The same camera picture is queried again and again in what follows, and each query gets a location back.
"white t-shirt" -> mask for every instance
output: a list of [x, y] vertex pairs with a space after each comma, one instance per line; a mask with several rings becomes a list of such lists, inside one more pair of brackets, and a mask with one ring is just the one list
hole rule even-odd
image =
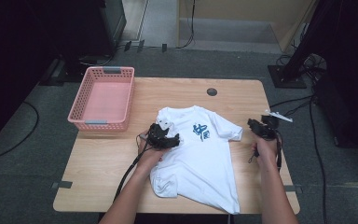
[[238, 214], [234, 172], [228, 140], [240, 141], [242, 127], [199, 106], [165, 107], [157, 121], [168, 137], [179, 133], [180, 144], [164, 154], [150, 174], [159, 197], [185, 196]]

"blue graphic print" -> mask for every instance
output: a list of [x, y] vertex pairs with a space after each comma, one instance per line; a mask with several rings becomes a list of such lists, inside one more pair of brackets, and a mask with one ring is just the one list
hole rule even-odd
[[200, 125], [200, 124], [199, 126], [197, 126], [196, 124], [193, 125], [193, 133], [199, 135], [202, 142], [204, 139], [210, 138], [210, 134], [207, 129], [208, 129], [207, 125]]

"wire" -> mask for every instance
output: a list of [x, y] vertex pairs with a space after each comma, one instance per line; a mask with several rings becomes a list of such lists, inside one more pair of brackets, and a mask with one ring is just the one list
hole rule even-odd
[[327, 223], [327, 213], [326, 213], [326, 176], [324, 171], [324, 163], [322, 161], [321, 154], [319, 153], [318, 144], [316, 141], [316, 131], [315, 131], [315, 124], [313, 122], [312, 116], [312, 100], [313, 97], [310, 98], [310, 123], [312, 125], [312, 133], [313, 133], [313, 145], [315, 146], [316, 155], [318, 157], [319, 165], [321, 167], [322, 172], [322, 179], [323, 179], [323, 213], [324, 213], [324, 223]]
[[302, 30], [301, 35], [300, 35], [300, 42], [304, 39], [304, 35], [305, 35], [305, 32], [306, 32], [307, 29], [308, 29], [308, 25], [309, 25], [309, 23], [306, 23], [306, 24], [304, 25], [304, 27], [303, 27], [303, 30]]
[[195, 11], [195, 9], [196, 9], [196, 0], [193, 0], [193, 9], [191, 11], [191, 27], [190, 27], [191, 35], [190, 35], [190, 38], [187, 40], [187, 43], [185, 43], [182, 47], [178, 47], [176, 49], [184, 49], [187, 46], [189, 46], [191, 44], [191, 42], [193, 42], [193, 40], [194, 40], [194, 11]]
[[283, 101], [283, 102], [277, 103], [277, 104], [275, 104], [275, 105], [271, 105], [269, 108], [275, 107], [275, 106], [277, 106], [277, 105], [283, 105], [283, 104], [286, 104], [286, 103], [294, 102], [294, 101], [305, 100], [305, 99], [308, 99], [308, 98], [310, 98], [310, 97], [312, 97], [312, 96], [313, 96], [313, 95], [306, 96], [306, 97], [301, 97], [301, 98], [298, 98], [298, 99]]
[[290, 59], [292, 58], [291, 55], [288, 55], [288, 54], [283, 54], [281, 55], [277, 61], [275, 62], [276, 65], [286, 65], [288, 62], [283, 62], [282, 60], [283, 59], [288, 59], [288, 61], [290, 61]]
[[31, 105], [30, 103], [27, 103], [27, 102], [23, 102], [24, 104], [30, 106], [34, 112], [36, 113], [36, 122], [34, 123], [34, 127], [32, 128], [32, 130], [30, 132], [28, 132], [28, 134], [18, 143], [16, 144], [14, 147], [11, 147], [10, 149], [4, 151], [3, 153], [0, 154], [0, 157], [6, 155], [7, 153], [9, 153], [10, 151], [14, 150], [14, 148], [18, 147], [19, 145], [21, 145], [25, 140], [28, 139], [28, 137], [34, 132], [34, 130], [36, 129], [37, 127], [37, 124], [39, 123], [39, 113], [37, 112], [36, 108]]
[[287, 111], [287, 112], [284, 114], [284, 116], [287, 117], [287, 116], [293, 115], [294, 113], [297, 112], [297, 110], [298, 110], [299, 108], [302, 108], [302, 107], [304, 107], [304, 106], [307, 106], [309, 103], [310, 103], [310, 102], [306, 102], [306, 103], [304, 103], [304, 104], [302, 104], [302, 105], [299, 105], [298, 107], [296, 107], [296, 108], [294, 108], [294, 109], [292, 109], [292, 110]]
[[104, 63], [82, 63], [80, 62], [80, 64], [84, 64], [84, 65], [88, 65], [88, 66], [104, 66], [106, 65], [107, 63], [109, 63], [110, 61], [112, 61], [113, 59], [113, 56], [110, 56], [108, 60], [106, 60], [106, 62]]
[[326, 62], [326, 60], [324, 58], [320, 57], [319, 62], [316, 63], [315, 66], [319, 67], [321, 65], [321, 63], [325, 63], [325, 62]]
[[[139, 143], [138, 143], [138, 137], [139, 135], [136, 136], [136, 145], [138, 146], [139, 148]], [[116, 195], [115, 195], [115, 199], [113, 200], [113, 202], [116, 200], [116, 198], [118, 197], [118, 195], [120, 194], [121, 192], [121, 189], [123, 188], [123, 185], [124, 185], [124, 181], [127, 179], [127, 176], [129, 175], [130, 171], [132, 170], [132, 168], [136, 165], [136, 163], [138, 163], [138, 161], [142, 158], [142, 156], [144, 155], [144, 153], [151, 149], [152, 147], [150, 148], [147, 148], [148, 144], [147, 144], [147, 141], [145, 142], [145, 146], [144, 146], [144, 149], [142, 150], [141, 153], [138, 154], [138, 156], [135, 158], [135, 160], [133, 160], [132, 164], [130, 165], [130, 167], [127, 169], [126, 173], [123, 175], [123, 177], [121, 178], [121, 181], [120, 181], [120, 184], [118, 185], [117, 187], [117, 191], [116, 191]]]

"basket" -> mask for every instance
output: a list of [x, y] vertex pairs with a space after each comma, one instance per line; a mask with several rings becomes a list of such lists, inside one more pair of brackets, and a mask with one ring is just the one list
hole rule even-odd
[[89, 67], [68, 120], [80, 131], [126, 131], [133, 77], [132, 67]]

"wooden table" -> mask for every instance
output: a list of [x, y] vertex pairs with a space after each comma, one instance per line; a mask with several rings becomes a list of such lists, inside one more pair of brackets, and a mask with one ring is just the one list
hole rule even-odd
[[[217, 95], [207, 94], [215, 88]], [[199, 105], [240, 125], [240, 142], [230, 142], [241, 214], [261, 213], [260, 174], [252, 156], [248, 119], [258, 119], [269, 108], [262, 83], [257, 80], [137, 77], [130, 125], [121, 133], [79, 132], [62, 181], [73, 182], [59, 188], [54, 201], [56, 211], [105, 212], [112, 204], [117, 186], [137, 155], [135, 136], [147, 130], [158, 111], [166, 106], [185, 108]], [[281, 177], [293, 186], [283, 156]], [[294, 191], [287, 192], [295, 213], [299, 204]], [[140, 213], [225, 214], [224, 211], [179, 196], [159, 198], [147, 181], [139, 204]]]

